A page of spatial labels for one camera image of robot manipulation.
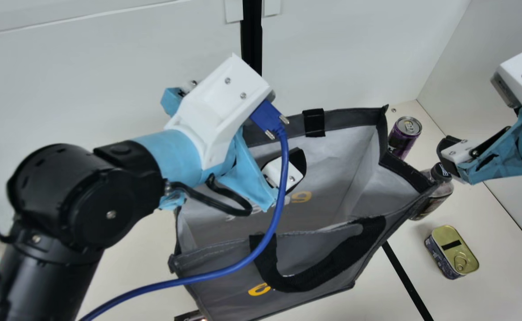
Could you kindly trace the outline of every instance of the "white table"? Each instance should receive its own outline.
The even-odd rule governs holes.
[[[388,124],[413,116],[423,133],[406,158],[417,169],[432,167],[444,134],[416,101],[393,106]],[[458,138],[461,133],[448,133]],[[476,272],[458,280],[442,276],[423,240],[433,228],[454,226],[479,260]],[[522,320],[522,230],[484,184],[455,183],[455,192],[419,222],[406,222],[389,243],[436,321]]]

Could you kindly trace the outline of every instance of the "black velcro strap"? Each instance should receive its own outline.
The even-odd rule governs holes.
[[[361,234],[351,236],[341,242],[323,260],[303,272],[293,276],[282,276],[277,270],[277,238],[273,238],[261,255],[255,259],[255,266],[261,278],[271,288],[281,292],[306,292],[326,283],[360,260],[375,244],[386,227],[384,217],[359,219]],[[263,239],[263,235],[249,236],[249,246],[253,251]]]
[[[324,109],[309,109],[302,112],[306,137],[324,137]]]

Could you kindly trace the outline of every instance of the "metal can lid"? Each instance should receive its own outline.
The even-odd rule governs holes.
[[[442,163],[437,163],[431,170],[431,175],[436,181],[449,183],[453,180],[451,173],[445,170]]]
[[[405,116],[399,118],[396,122],[396,125],[398,126],[398,129],[403,132],[403,134],[410,136],[418,136],[421,134],[421,123],[419,120],[413,117]]]

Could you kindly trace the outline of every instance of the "drink can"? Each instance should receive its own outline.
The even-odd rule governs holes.
[[[452,226],[445,225],[434,229],[425,239],[425,246],[448,279],[462,278],[479,268],[479,261]]]
[[[405,116],[399,118],[387,138],[387,149],[399,159],[405,159],[421,134],[419,120]]]

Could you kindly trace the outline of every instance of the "white wall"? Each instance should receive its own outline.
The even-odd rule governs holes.
[[[516,122],[489,80],[521,52],[522,0],[473,0],[418,100],[445,134],[485,140]],[[486,184],[522,228],[522,177]]]
[[[263,19],[264,75],[285,114],[417,97],[469,0],[283,0]],[[160,130],[163,89],[240,51],[223,0],[187,0],[0,32],[0,225],[17,164]]]

